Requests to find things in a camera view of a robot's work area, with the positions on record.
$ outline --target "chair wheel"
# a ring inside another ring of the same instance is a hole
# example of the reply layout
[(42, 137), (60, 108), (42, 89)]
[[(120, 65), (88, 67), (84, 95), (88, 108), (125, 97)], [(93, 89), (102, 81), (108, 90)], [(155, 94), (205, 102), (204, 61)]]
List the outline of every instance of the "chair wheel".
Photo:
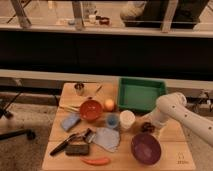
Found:
[(35, 132), (29, 131), (29, 132), (27, 133), (27, 139), (28, 139), (28, 140), (33, 140), (33, 139), (35, 139), (35, 137), (36, 137)]

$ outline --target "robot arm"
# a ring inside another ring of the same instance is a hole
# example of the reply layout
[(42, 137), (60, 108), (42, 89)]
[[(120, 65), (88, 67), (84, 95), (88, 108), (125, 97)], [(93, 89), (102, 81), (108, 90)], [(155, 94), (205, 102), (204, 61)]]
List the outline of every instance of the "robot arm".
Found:
[(213, 146), (213, 122), (186, 109), (186, 104), (186, 98), (182, 93), (159, 97), (156, 101), (156, 108), (149, 113), (151, 123), (161, 129), (171, 117)]

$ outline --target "floor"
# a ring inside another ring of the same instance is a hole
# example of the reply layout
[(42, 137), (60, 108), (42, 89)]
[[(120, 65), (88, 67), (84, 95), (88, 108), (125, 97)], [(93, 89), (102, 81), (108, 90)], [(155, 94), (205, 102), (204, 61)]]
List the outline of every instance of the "floor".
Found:
[[(9, 102), (17, 93), (3, 92), (0, 98)], [(47, 146), (51, 126), (57, 110), (53, 95), (22, 93), (8, 108), (13, 119), (0, 119), (0, 133), (19, 129), (32, 129), (36, 139), (29, 141), (25, 135), (0, 141), (0, 171), (39, 171)], [(213, 120), (206, 110), (205, 117)], [(213, 170), (213, 150), (208, 144), (183, 127), (197, 171)]]

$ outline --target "white cup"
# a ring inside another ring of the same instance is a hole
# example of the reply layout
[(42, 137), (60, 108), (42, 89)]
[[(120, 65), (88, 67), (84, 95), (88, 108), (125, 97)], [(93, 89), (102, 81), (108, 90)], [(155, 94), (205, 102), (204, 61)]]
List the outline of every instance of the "white cup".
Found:
[(95, 24), (96, 15), (94, 15), (94, 14), (89, 15), (89, 22), (92, 23), (92, 24)]
[(124, 110), (120, 113), (120, 125), (122, 130), (128, 130), (135, 122), (135, 115), (130, 110)]

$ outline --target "orange pepper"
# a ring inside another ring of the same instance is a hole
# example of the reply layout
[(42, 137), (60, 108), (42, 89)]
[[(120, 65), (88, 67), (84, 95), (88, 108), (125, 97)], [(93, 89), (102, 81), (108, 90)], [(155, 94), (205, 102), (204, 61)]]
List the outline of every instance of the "orange pepper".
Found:
[(100, 165), (105, 165), (105, 164), (110, 163), (110, 158), (101, 157), (101, 158), (96, 158), (96, 159), (89, 159), (89, 158), (82, 157), (81, 161), (83, 161), (87, 164), (90, 164), (90, 165), (100, 166)]

